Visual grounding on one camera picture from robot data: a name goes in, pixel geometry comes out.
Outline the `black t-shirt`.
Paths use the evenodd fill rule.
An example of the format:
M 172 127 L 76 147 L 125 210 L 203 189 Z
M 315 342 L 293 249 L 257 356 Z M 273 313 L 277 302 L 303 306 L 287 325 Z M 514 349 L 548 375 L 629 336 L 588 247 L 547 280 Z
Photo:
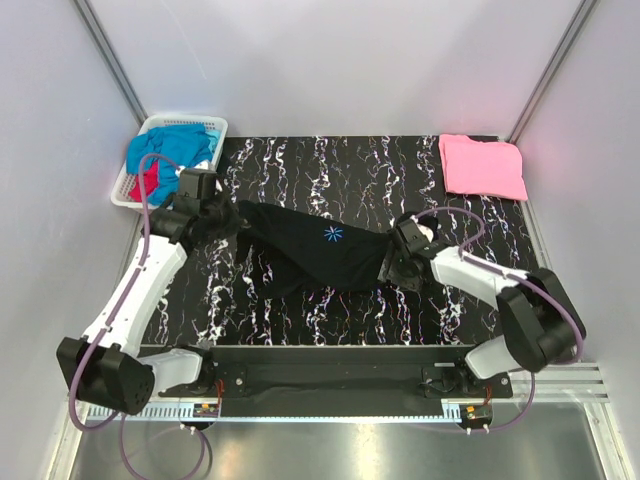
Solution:
M 281 206 L 222 196 L 202 209 L 208 237 L 236 237 L 235 260 L 248 256 L 272 274 L 257 288 L 264 299 L 326 287 L 371 291 L 386 282 L 383 266 L 397 254 L 389 232 L 374 232 Z

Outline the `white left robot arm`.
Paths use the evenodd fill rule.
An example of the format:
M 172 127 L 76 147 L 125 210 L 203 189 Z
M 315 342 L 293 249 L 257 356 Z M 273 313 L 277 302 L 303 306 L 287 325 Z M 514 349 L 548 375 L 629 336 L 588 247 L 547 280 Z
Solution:
M 142 237 L 107 305 L 78 339 L 66 337 L 56 358 L 78 400 L 137 415 L 152 396 L 183 385 L 196 396 L 215 386 L 216 372 L 195 347 L 139 355 L 147 325 L 189 254 L 225 225 L 227 195 L 211 170 L 185 169 L 165 207 L 145 209 Z

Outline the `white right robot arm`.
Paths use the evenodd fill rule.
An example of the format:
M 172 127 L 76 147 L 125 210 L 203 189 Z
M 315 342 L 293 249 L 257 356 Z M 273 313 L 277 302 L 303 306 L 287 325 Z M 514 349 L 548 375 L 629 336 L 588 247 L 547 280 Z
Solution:
M 503 372 L 535 374 L 579 361 L 586 329 L 557 275 L 546 268 L 508 268 L 472 254 L 470 245 L 484 233 L 483 223 L 459 246 L 438 239 L 434 214 L 440 210 L 396 221 L 379 279 L 415 291 L 428 283 L 453 287 L 497 311 L 501 335 L 465 354 L 453 374 L 457 390 L 472 397 Z

